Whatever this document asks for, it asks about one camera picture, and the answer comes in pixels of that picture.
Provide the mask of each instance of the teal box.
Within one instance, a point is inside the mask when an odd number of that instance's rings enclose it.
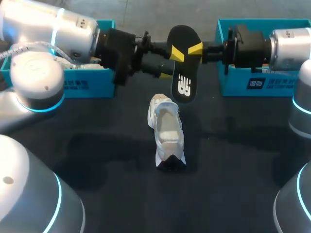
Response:
[[[114,20],[98,20],[100,29],[115,28]],[[11,59],[4,60],[1,73],[8,86]],[[113,98],[115,86],[114,72],[110,69],[65,69],[65,98]]]
[[[215,42],[223,43],[229,27],[240,24],[246,25],[249,31],[262,31],[265,38],[275,29],[311,27],[309,19],[219,19]],[[222,62],[217,63],[217,68],[223,96],[291,97],[298,78],[298,71],[272,72],[268,67],[262,68],[263,73],[251,73],[250,68],[231,66],[228,75],[224,75]]]

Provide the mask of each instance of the cable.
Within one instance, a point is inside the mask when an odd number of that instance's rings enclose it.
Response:
[[[82,63],[78,63],[74,60],[72,60],[67,54],[65,54],[64,51],[62,51],[60,48],[51,45],[50,43],[38,41],[38,42],[32,42],[32,43],[25,43],[23,46],[17,48],[5,51],[3,53],[0,53],[0,60],[3,60],[5,58],[11,57],[16,54],[21,54],[27,51],[30,51],[31,49],[38,48],[38,46],[45,46],[49,49],[53,49],[55,52],[57,52],[59,55],[61,55],[63,58],[65,58],[67,61],[74,65],[82,65]]]

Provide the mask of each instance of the black table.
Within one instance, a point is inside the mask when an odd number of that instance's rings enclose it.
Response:
[[[224,98],[215,64],[180,105],[187,170],[155,168],[150,99],[171,80],[145,74],[114,99],[65,100],[57,117],[12,135],[71,185],[86,233],[275,233],[275,196],[306,162],[287,125],[289,98]]]

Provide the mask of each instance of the shoe upper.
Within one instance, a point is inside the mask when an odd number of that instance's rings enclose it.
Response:
[[[165,161],[171,155],[181,159],[184,134],[178,114],[178,105],[170,98],[153,98],[149,109],[152,128],[155,130],[157,152]]]

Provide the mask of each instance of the shoe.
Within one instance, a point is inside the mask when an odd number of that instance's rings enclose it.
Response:
[[[148,125],[155,130],[156,167],[167,171],[184,169],[184,133],[178,105],[167,96],[156,94],[150,102]]]

